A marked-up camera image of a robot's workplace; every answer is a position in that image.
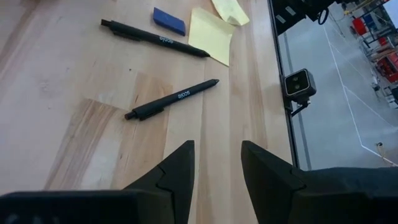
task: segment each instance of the yellow sticky note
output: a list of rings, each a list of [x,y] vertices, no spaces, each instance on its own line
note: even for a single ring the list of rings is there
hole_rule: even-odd
[[[243,9],[237,0],[211,0],[216,7],[218,14],[225,22],[233,25],[243,26],[247,24],[250,19],[244,13]]]
[[[235,27],[204,9],[192,9],[188,44],[205,50],[217,61],[229,66],[229,43]]]

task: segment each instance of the floor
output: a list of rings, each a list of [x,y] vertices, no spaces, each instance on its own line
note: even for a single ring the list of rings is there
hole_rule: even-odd
[[[317,94],[293,118],[300,167],[385,167],[398,164],[398,110],[371,88],[373,71],[349,31],[340,5],[320,26],[300,21],[279,36],[285,75],[307,68]],[[376,148],[382,142],[383,160]]]

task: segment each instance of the black pen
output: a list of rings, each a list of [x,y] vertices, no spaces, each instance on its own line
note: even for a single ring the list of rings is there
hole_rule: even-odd
[[[158,100],[144,104],[142,106],[134,108],[130,113],[125,114],[124,118],[126,120],[130,120],[133,118],[140,119],[141,121],[145,120],[157,113],[162,112],[165,106],[171,105],[172,103],[185,99],[186,97],[193,96],[203,90],[213,87],[218,82],[219,80],[216,79],[208,80],[193,87],[173,93],[169,96],[165,96]]]
[[[151,42],[153,44],[157,44],[163,47],[168,47],[170,49],[178,50],[190,55],[194,55],[197,57],[209,57],[210,55],[204,50],[200,50],[196,47],[189,46],[187,44],[183,44],[177,42],[175,40],[170,40],[169,38],[162,37],[156,34],[151,34],[150,32],[146,32],[131,26],[127,26],[121,24],[120,22],[115,21],[106,21],[104,19],[101,20],[101,25],[109,27],[114,35],[118,35],[120,37],[124,37],[131,40],[144,40]]]

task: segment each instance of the blue eraser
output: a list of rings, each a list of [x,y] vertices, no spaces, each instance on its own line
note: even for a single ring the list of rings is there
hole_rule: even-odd
[[[180,35],[185,36],[185,23],[179,18],[176,18],[166,12],[154,8],[154,21],[157,25],[174,31]]]

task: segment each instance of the security camera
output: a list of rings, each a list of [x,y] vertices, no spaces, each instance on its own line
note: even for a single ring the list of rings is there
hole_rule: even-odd
[[[310,104],[310,96],[317,92],[312,74],[307,69],[295,72],[284,80],[284,95],[301,107],[292,113],[292,116],[302,111]]]

